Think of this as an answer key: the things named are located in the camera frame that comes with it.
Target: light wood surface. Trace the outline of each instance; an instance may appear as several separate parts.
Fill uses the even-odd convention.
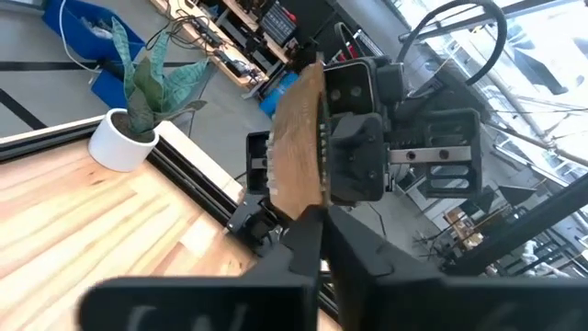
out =
[[[239,199],[239,183],[176,126],[163,122],[157,131]],[[107,170],[87,141],[0,165],[0,211],[0,330],[75,330],[78,298],[104,279],[238,276],[255,263],[153,165]],[[319,329],[340,328],[320,312]]]
[[[255,31],[257,28],[259,28],[257,22],[255,22],[255,16],[245,13],[244,9],[239,4],[237,4],[235,0],[222,0],[222,2],[224,2],[224,4],[227,5],[227,7],[233,13],[235,13],[235,15],[240,18],[241,21],[249,27],[249,29]],[[272,51],[272,53],[274,53],[281,62],[289,62],[289,58],[286,56],[286,51],[284,51],[284,49],[265,32],[264,39],[267,40],[267,48]]]
[[[155,7],[157,7],[157,9],[161,13],[163,13],[163,14],[169,13],[170,18],[172,18],[172,19],[184,17],[186,15],[184,12],[186,12],[188,15],[192,15],[194,17],[207,17],[207,15],[202,10],[200,10],[197,6],[194,6],[193,8],[186,6],[186,4],[184,3],[184,0],[150,0],[150,1]],[[268,80],[268,77],[254,63],[251,63],[249,60],[247,60],[241,54],[241,52],[239,50],[237,50],[234,46],[232,46],[232,41],[229,39],[229,37],[227,37],[227,35],[224,34],[224,32],[221,31],[221,29],[219,27],[217,27],[214,24],[212,19],[210,20],[210,23],[209,23],[209,29],[214,31],[221,39],[227,41],[227,43],[225,43],[225,45],[220,46],[221,51],[224,51],[232,59],[241,61],[243,63],[248,64],[250,67],[257,69],[257,71],[259,71],[260,75],[261,75],[260,77],[257,78],[258,82],[264,82],[264,81]],[[231,78],[231,80],[236,85],[244,87],[244,88],[250,88],[256,84],[249,76],[237,77],[229,70],[229,68],[227,68],[226,65],[224,65],[224,63],[222,63],[222,61],[219,58],[217,58],[214,55],[211,55],[212,51],[214,51],[214,48],[212,46],[208,45],[206,42],[204,42],[204,40],[200,37],[200,35],[196,32],[196,30],[191,25],[184,24],[182,31],[184,32],[184,34],[186,35],[186,37],[189,40],[194,40],[195,45],[199,46],[199,48],[201,48],[202,50],[206,49],[209,52],[210,59],[226,75],[228,75],[229,78]]]
[[[268,150],[272,204],[296,220],[309,205],[325,205],[318,160],[320,62],[306,67],[280,99]]]

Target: potted plant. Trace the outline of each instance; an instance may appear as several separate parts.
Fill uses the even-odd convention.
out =
[[[145,56],[135,65],[130,57],[127,32],[115,18],[112,18],[112,30],[124,66],[127,109],[113,108],[107,113],[90,138],[88,151],[102,166],[129,172],[136,169],[159,142],[155,128],[161,121],[206,105],[202,100],[187,102],[208,60],[184,65],[164,76],[169,41],[166,32],[158,36],[151,59]]]

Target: grey floor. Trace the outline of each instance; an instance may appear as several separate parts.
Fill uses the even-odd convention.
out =
[[[166,19],[148,0],[86,0],[106,6],[145,40],[159,30]],[[41,21],[40,15],[0,9],[0,62],[69,62],[61,40]],[[194,62],[200,51],[187,51],[170,44],[168,62]],[[91,91],[92,75],[83,70],[46,72],[1,72],[0,88],[47,125],[81,120],[107,112],[108,107]],[[209,104],[197,113],[189,133],[193,141],[232,176],[244,171],[245,137],[252,131],[266,131],[271,120],[255,100],[243,100],[245,92],[224,74],[214,74],[202,95]],[[0,136],[30,128],[0,105]],[[431,234],[435,227],[407,197],[388,193],[372,203],[381,215],[388,240],[417,256],[424,250],[413,245],[417,231]],[[378,234],[383,234],[378,215],[367,204],[351,211]]]

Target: wooden tabletop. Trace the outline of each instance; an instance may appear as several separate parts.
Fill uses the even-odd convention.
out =
[[[157,131],[228,196],[240,198],[241,185],[172,123]],[[255,263],[248,248],[153,165],[110,171],[94,162],[87,141],[0,165],[0,211],[3,330],[75,330],[78,298],[104,279],[238,276]],[[340,328],[320,312],[319,329]]]
[[[241,5],[237,4],[237,2],[235,0],[222,0],[222,2],[224,2],[224,4],[227,5],[227,7],[233,13],[235,13],[235,15],[237,17],[239,17],[241,19],[241,21],[249,27],[249,29],[255,31],[255,30],[257,30],[257,28],[259,28],[259,25],[257,24],[257,22],[255,22],[256,21],[255,16],[253,14],[245,13],[245,11],[241,7]],[[269,37],[269,35],[265,32],[264,32],[264,38],[267,41],[267,48],[270,51],[272,51],[281,62],[288,63],[289,58],[288,58],[288,56],[286,56],[286,51],[284,51],[284,49],[280,45],[278,45],[275,40],[273,40],[271,37]]]
[[[191,15],[194,17],[207,17],[207,15],[200,10],[197,6],[190,8],[186,6],[184,0],[150,0],[151,3],[157,7],[157,9],[163,13],[169,13],[171,19],[185,17],[186,15]],[[257,78],[257,83],[267,81],[269,78],[262,70],[260,70],[254,63],[251,63],[249,60],[245,58],[245,56],[235,48],[234,44],[232,43],[231,39],[227,37],[222,30],[217,27],[212,19],[209,22],[209,29],[214,31],[221,39],[225,40],[225,45],[219,47],[221,51],[224,51],[230,58],[234,60],[241,61],[246,63],[252,68],[257,69],[260,73],[261,78]],[[208,51],[210,59],[227,75],[231,80],[238,86],[244,88],[251,88],[255,84],[257,84],[254,80],[251,79],[249,76],[244,77],[237,77],[235,74],[227,68],[227,66],[219,59],[218,57],[211,55],[212,52],[215,50],[214,47],[208,45],[196,32],[196,30],[190,24],[184,24],[182,28],[183,33],[189,40],[193,40],[194,44],[199,46],[202,50]]]

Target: bolt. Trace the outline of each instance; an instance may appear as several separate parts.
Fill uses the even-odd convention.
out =
[[[439,151],[439,158],[441,160],[447,160],[449,158],[449,151],[448,150]]]
[[[351,95],[354,96],[354,97],[361,96],[361,87],[359,87],[359,86],[353,86],[351,88]]]
[[[331,92],[331,100],[332,101],[337,101],[341,98],[341,91],[339,91],[338,89],[335,89]]]

